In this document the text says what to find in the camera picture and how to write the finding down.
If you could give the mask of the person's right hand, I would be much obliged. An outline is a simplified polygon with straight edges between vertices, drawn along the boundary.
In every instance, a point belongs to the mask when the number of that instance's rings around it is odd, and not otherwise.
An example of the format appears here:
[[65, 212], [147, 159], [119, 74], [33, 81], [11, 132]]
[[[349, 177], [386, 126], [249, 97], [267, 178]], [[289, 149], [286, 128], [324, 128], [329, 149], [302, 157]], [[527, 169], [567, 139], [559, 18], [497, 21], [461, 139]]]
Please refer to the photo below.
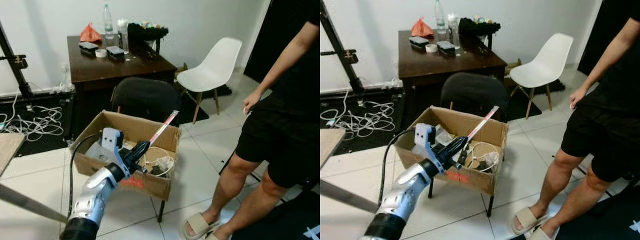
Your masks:
[[243, 101], [242, 101], [242, 111], [244, 114], [248, 115], [251, 112], [251, 109], [258, 103], [262, 98], [263, 92], [260, 89], [256, 89], [251, 92]]
[[576, 108], [576, 105], [585, 97], [588, 90], [588, 86], [581, 86], [569, 96], [570, 109], [574, 110]]

